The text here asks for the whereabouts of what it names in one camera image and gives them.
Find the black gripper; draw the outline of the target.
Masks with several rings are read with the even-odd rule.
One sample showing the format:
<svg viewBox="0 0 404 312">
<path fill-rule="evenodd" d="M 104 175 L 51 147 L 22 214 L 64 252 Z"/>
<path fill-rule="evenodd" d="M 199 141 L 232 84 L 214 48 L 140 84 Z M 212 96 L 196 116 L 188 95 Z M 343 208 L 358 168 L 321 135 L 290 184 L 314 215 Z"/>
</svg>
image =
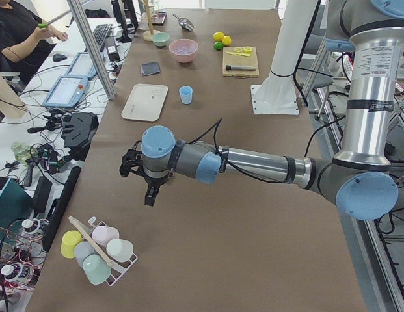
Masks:
<svg viewBox="0 0 404 312">
<path fill-rule="evenodd" d="M 144 180 L 148 184 L 146 195 L 144 197 L 144 204 L 153 207 L 159 193 L 159 189 L 168 181 L 168 174 L 162 177 L 151 177 L 148 174 L 145 174 Z"/>
</svg>

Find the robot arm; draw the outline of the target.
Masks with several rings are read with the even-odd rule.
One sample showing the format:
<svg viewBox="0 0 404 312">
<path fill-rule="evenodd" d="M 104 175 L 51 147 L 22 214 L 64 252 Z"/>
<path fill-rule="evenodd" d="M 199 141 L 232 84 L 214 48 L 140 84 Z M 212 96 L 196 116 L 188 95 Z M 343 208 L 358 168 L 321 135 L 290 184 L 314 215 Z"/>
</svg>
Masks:
<svg viewBox="0 0 404 312">
<path fill-rule="evenodd" d="M 347 40 L 355 48 L 342 145 L 331 161 L 186 143 L 168 128 L 153 126 L 141 143 L 145 204 L 155 203 L 173 172 L 212 183 L 219 173 L 237 170 L 260 181 L 311 190 L 358 220 L 389 213 L 399 189 L 384 148 L 404 44 L 404 1 L 330 1 L 327 38 Z"/>
</svg>

